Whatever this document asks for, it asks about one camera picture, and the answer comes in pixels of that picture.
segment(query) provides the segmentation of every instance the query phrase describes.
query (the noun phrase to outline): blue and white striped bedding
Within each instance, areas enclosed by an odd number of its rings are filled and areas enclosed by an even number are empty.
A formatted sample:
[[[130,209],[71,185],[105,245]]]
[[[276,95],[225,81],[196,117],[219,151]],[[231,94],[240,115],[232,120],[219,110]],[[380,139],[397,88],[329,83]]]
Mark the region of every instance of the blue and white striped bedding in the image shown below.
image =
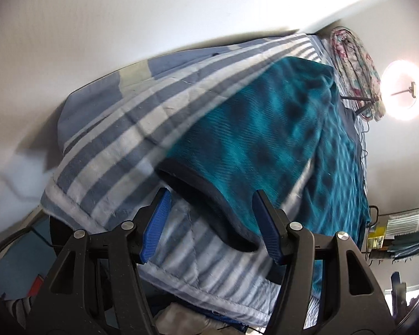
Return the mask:
[[[46,187],[45,211],[90,233],[131,219],[164,186],[154,167],[200,117],[285,56],[321,62],[305,34],[197,49],[142,61],[73,93],[58,123],[64,159]],[[311,162],[282,204],[290,218],[311,175]],[[265,326],[279,286],[265,279],[264,245],[238,252],[224,244],[183,199],[173,207],[146,281],[202,308]],[[307,325],[318,300],[311,298]]]

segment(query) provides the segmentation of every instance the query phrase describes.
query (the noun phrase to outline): silver screw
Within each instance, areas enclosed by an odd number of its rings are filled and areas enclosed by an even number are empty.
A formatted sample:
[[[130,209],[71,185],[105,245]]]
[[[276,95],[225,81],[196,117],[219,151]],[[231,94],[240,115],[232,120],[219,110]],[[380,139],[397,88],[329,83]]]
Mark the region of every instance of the silver screw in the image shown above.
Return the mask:
[[[303,229],[303,225],[301,223],[298,223],[297,221],[292,221],[289,226],[291,227],[291,229],[293,230],[301,230]]]
[[[132,221],[125,221],[121,224],[121,228],[124,230],[131,230],[134,227],[134,222]]]
[[[349,238],[349,234],[347,234],[346,232],[338,232],[337,237],[340,238],[342,241],[345,241]]]
[[[74,232],[74,234],[73,234],[73,237],[75,237],[76,239],[80,239],[83,236],[85,236],[85,230],[84,229],[76,230],[76,232]]]

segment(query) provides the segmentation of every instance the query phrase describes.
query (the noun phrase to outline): bed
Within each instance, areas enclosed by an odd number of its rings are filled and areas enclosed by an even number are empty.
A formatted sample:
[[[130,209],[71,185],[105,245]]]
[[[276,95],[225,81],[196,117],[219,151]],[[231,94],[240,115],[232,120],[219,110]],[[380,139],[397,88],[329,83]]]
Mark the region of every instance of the bed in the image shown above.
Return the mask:
[[[170,148],[202,117],[284,57],[333,66],[318,37],[299,33],[155,57],[72,93],[58,121],[64,159],[41,199],[45,212],[90,233],[133,218],[165,185],[155,168]],[[357,119],[352,125],[359,152],[365,153],[363,124]],[[364,178],[365,155],[360,159]],[[291,220],[297,217],[313,171],[314,163],[304,163],[280,203]],[[157,251],[139,273],[193,305],[265,326],[279,292],[279,285],[266,279],[271,266],[261,240],[253,252],[234,249],[198,210],[173,195]],[[314,324],[317,312],[314,293],[306,326]]]

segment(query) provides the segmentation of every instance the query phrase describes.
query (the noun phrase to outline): dark blue fabric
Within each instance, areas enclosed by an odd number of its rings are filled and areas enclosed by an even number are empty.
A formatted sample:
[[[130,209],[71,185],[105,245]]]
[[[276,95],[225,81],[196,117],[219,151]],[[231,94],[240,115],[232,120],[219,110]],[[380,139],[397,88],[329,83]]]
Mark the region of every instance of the dark blue fabric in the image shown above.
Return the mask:
[[[255,190],[263,189],[278,207],[313,158],[297,220],[314,233],[344,230],[360,244],[368,203],[357,146],[347,135],[338,100],[331,67],[283,58],[195,123],[168,152],[159,173],[173,173],[172,188],[179,193],[187,186],[200,192],[199,200],[221,209],[241,235],[245,229],[257,235]],[[321,273],[316,264],[315,294]]]

